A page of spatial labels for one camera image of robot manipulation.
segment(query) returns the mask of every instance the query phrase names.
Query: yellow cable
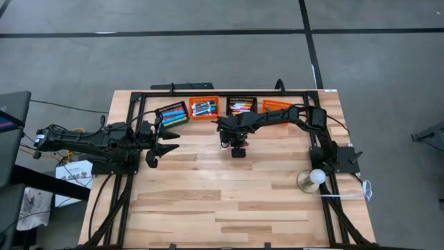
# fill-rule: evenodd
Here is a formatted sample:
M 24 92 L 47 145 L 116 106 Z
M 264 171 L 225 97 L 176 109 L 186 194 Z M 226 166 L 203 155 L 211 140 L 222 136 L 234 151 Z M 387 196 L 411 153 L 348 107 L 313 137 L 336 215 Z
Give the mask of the yellow cable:
M 24 150 L 24 149 L 19 149 L 20 151 L 23 151 L 24 153 L 28 153 L 28 154 L 30 154 L 30 155 L 34 155 L 34 153 L 32 153 L 32 152 L 30 152 L 30 151 L 27 151 L 27 150 Z M 42 156 L 42 157 L 45 157 L 45 158 L 55 158 L 55 159 L 57 159 L 57 160 L 59 160 L 59 159 L 61 159 L 60 157 L 57 157 L 57 156 L 50 156 L 50 155 L 44 155 L 44 156 Z
M 72 131 L 82 131 L 82 132 L 86 132 L 86 130 L 85 130 L 84 128 L 75 128 L 75 129 L 73 129 Z M 66 154 L 66 156 L 64 156 L 64 157 L 67 158 L 68 163 L 71 162 L 71 154 L 72 154 L 72 151 L 67 150 L 67 154 Z
M 82 132 L 86 132 L 86 130 L 84 129 L 84 128 L 75 128 L 75 129 L 73 129 L 73 131 L 82 131 Z M 32 152 L 30 152 L 30 151 L 27 151 L 27 150 L 24 150 L 24 149 L 19 149 L 20 151 L 23 151 L 24 153 L 28 153 L 28 154 L 30 154 L 30 155 L 34 155 L 34 153 L 32 153 Z M 62 156 L 61 158 L 64 158 L 64 157 L 66 157 L 67 158 L 67 160 L 68 160 L 68 163 L 70 163 L 71 162 L 71 155 L 72 155 L 72 151 L 70 151 L 70 150 L 67 150 L 67 154 L 66 155 L 64 155 L 64 156 Z M 45 158 L 55 158 L 55 159 L 61 159 L 60 157 L 56 157 L 56 156 L 50 156 L 50 155 L 43 155 L 42 157 L 45 157 Z

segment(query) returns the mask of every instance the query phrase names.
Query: table leg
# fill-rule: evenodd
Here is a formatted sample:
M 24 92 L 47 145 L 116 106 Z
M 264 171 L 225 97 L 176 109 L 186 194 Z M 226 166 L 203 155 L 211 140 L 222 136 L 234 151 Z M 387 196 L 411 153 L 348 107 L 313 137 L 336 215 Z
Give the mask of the table leg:
M 11 182 L 23 183 L 32 188 L 80 199 L 82 201 L 87 201 L 89 198 L 89 189 L 86 187 L 59 180 L 19 165 L 14 166 Z

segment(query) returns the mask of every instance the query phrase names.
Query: gray floor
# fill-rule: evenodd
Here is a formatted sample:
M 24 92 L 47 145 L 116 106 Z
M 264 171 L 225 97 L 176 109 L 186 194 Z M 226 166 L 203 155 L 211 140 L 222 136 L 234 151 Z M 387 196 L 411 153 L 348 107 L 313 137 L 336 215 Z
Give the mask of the gray floor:
M 313 28 L 444 27 L 432 0 L 307 1 Z M 12 0 L 0 33 L 302 28 L 296 0 Z M 444 155 L 410 134 L 443 121 L 444 34 L 315 35 L 325 88 L 338 89 L 364 178 L 377 241 L 442 249 Z M 107 110 L 116 89 L 210 81 L 217 88 L 313 88 L 304 35 L 0 39 L 2 92 Z M 50 123 L 94 130 L 99 116 L 33 103 L 26 132 Z M 18 162 L 41 172 L 54 160 Z M 53 213 L 38 242 L 74 246 L 85 204 Z

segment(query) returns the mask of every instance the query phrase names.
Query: orange box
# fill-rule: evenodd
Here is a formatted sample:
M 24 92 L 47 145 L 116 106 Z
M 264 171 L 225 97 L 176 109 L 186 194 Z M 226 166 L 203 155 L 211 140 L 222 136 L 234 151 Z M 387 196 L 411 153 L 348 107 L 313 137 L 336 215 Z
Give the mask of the orange box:
M 287 103 L 284 101 L 274 101 L 274 100 L 263 100 L 262 101 L 262 112 L 268 112 L 268 109 L 271 111 L 286 109 L 292 106 L 292 103 Z
M 216 114 L 215 115 L 193 115 L 193 104 L 196 103 L 203 103 L 206 101 L 214 101 L 216 104 Z M 192 119 L 214 119 L 217 118 L 220 114 L 220 108 L 219 108 L 219 97 L 218 96 L 211 96 L 211 97 L 190 97 L 189 98 L 189 116 Z

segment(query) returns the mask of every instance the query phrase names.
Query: black box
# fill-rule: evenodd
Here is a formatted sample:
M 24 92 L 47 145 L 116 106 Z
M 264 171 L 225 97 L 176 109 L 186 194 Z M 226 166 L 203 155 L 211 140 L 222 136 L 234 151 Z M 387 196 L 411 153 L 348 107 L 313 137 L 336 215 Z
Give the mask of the black box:
M 158 108 L 158 109 L 154 110 L 154 112 L 155 112 L 155 116 L 156 116 L 156 117 L 160 117 L 160 115 L 161 115 L 163 112 L 173 111 L 173 110 L 175 110 L 176 108 L 183 108 L 183 110 L 185 111 L 185 116 L 187 117 L 187 119 L 184 120 L 184 121 L 181 121 L 181 122 L 176 122 L 175 124 L 172 124 L 172 125 L 170 125 L 170 126 L 165 126 L 165 128 L 173 128 L 173 127 L 175 127 L 175 126 L 179 126 L 179 125 L 181 125 L 181 124 L 185 124 L 185 123 L 187 123 L 187 122 L 189 121 L 189 115 L 188 115 L 187 105 L 185 105 L 185 102 L 184 102 L 184 101 L 180 101 L 180 102 L 178 102 L 178 103 L 173 103 L 173 104 L 171 104 L 171 105 L 168 105 L 168 106 L 165 106 L 165 107 L 161 107 L 161 108 Z

